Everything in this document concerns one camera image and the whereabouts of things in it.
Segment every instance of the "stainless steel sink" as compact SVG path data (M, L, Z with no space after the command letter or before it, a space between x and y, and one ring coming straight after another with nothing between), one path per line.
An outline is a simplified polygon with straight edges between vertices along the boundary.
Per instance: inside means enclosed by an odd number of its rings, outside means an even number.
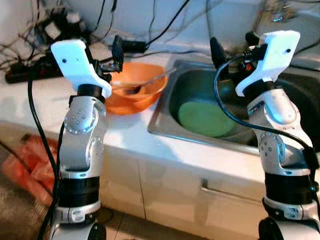
M226 135L208 137L184 128L178 119L178 110L186 102L217 104L213 95L214 67L210 64L178 60L174 63L177 71L169 75L168 86L164 90L148 125L153 134L215 145L236 151L259 154L253 131L236 124ZM301 125L310 136L316 150L320 150L320 76L283 73L276 81L282 86L301 113ZM230 111L243 120L248 120L248 102L238 97L230 80L219 84L223 102Z

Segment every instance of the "kitchen counter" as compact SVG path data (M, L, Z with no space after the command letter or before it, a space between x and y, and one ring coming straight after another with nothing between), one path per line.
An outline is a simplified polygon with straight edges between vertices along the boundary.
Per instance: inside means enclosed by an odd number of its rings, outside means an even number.
M98 48L92 48L91 51L94 57L102 55ZM158 64L169 69L177 58L182 56L161 54L135 58L133 62ZM208 57L200 54L190 54L183 58L210 61ZM75 91L63 77L33 83L35 108L46 132L59 133L61 123L69 109L69 96L74 94ZM108 114L108 129L104 138L106 148L110 146L129 151L132 155L137 153L150 158L177 161L259 184L264 182L264 172L258 155L149 133L147 126L156 104L134 115ZM3 72L0 76L0 106L0 122L36 127L29 108L27 83L7 84Z

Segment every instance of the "cabinet door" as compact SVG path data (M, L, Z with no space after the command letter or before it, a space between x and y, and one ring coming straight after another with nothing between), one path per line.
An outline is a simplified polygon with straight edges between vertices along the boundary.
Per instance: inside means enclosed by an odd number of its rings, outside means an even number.
M140 159L139 170L148 220L209 239L257 239L267 217L261 183L164 159Z
M125 149L104 146L99 196L104 207L145 218L138 160L133 156Z

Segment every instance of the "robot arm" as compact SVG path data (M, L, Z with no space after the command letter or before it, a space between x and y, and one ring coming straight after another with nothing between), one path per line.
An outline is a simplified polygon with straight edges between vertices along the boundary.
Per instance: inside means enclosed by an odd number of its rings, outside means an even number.
M312 147L300 125L298 108L273 84L289 66L299 38L295 31L264 34L260 39L260 44L267 44L264 58L237 85L236 93L250 100L247 111L251 124L290 133ZM280 134L254 132L265 172L262 202L269 215L259 224L260 240L320 240L318 204L313 194L317 185L303 146Z
M107 131L105 99L112 93L111 76L102 74L81 40L56 42L51 51L63 76L77 91L70 97L59 152L59 201L50 232L52 240L105 240L97 223L103 139Z

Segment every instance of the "plastic bag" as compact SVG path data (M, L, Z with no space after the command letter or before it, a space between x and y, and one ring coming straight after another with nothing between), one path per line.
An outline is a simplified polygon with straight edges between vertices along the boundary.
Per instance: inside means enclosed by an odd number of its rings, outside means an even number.
M54 160L57 162L57 142L48 139ZM30 192L37 200L49 206L52 202L54 173L42 140L30 135L3 162L1 172L12 182Z

